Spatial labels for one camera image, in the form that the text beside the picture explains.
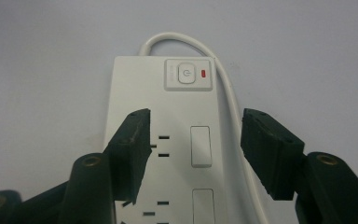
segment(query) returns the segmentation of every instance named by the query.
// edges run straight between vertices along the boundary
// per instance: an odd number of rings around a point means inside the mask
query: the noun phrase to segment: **power strip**
[[[116,203],[117,223],[227,223],[214,60],[117,57],[104,144],[143,108],[153,152],[137,203]]]

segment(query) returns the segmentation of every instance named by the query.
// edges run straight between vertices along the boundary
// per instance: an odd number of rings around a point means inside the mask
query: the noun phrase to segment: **outlet slot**
[[[168,202],[168,201],[157,202],[157,205],[170,205],[170,202]]]
[[[144,217],[153,217],[155,215],[156,215],[155,212],[144,212]]]
[[[170,157],[170,153],[159,153],[159,157]]]
[[[127,205],[129,205],[131,202],[124,202],[121,206],[125,207]]]
[[[160,135],[158,139],[170,139],[169,135]]]

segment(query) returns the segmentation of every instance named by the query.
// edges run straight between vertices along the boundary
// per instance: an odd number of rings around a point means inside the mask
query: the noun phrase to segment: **power cord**
[[[232,118],[232,125],[234,126],[234,133],[237,139],[237,143],[239,144],[241,142],[241,114],[237,103],[237,98],[235,96],[234,90],[232,88],[231,81],[228,77],[228,74],[226,72],[226,69],[220,62],[220,60],[217,58],[217,56],[213,53],[211,49],[209,49],[207,46],[205,46],[203,43],[201,43],[199,40],[188,36],[183,35],[180,33],[174,33],[174,32],[166,32],[166,33],[160,33],[157,35],[152,36],[150,39],[148,39],[139,50],[138,55],[139,56],[149,56],[150,51],[152,47],[157,44],[160,41],[163,40],[177,40],[184,42],[196,49],[199,49],[205,56],[214,58],[217,73],[219,74],[220,78],[223,81],[223,87],[225,89],[225,93],[227,96],[227,102],[229,107],[229,112]],[[250,195],[252,198],[252,202],[257,214],[257,218],[261,224],[269,224],[269,220],[266,216],[265,209],[261,203],[260,200],[260,193],[255,183],[255,175],[252,172],[252,167],[249,164],[249,162],[243,157],[242,155],[242,149],[239,145],[237,145],[238,150],[237,154],[239,158],[241,158],[242,165],[243,165],[243,171],[245,175],[245,179],[247,182],[247,185],[249,187]]]

